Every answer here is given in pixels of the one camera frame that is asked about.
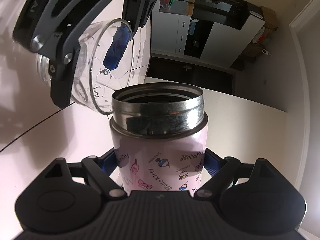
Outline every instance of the pink container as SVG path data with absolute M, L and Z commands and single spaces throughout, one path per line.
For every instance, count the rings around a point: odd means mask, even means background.
M 112 96 L 110 121 L 124 190 L 200 187 L 208 117 L 203 91 L 179 83 L 127 87 Z

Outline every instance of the transparent cup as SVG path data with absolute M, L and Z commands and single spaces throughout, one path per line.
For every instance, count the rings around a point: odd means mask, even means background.
M 134 64 L 133 34 L 123 19 L 89 25 L 79 38 L 80 53 L 71 100 L 101 114 L 111 114 L 111 96 L 127 87 Z M 51 85 L 49 59 L 36 58 L 41 79 Z

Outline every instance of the white door frame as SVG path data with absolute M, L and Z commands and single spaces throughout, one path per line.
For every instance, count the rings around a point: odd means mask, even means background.
M 300 71 L 302 77 L 302 87 L 304 95 L 304 138 L 302 145 L 302 153 L 300 159 L 300 166 L 298 170 L 298 175 L 295 181 L 295 188 L 299 190 L 304 168 L 306 166 L 306 160 L 308 155 L 308 146 L 309 146 L 309 136 L 310 136 L 310 98 L 309 98 L 309 87 L 308 87 L 308 78 L 306 72 L 306 66 L 303 59 L 303 54 L 297 33 L 301 28 L 306 25 L 311 18 L 320 10 L 320 0 L 310 0 L 310 2 L 303 8 L 303 10 L 293 19 L 289 24 L 293 41 L 297 50 L 297 55 L 300 64 Z

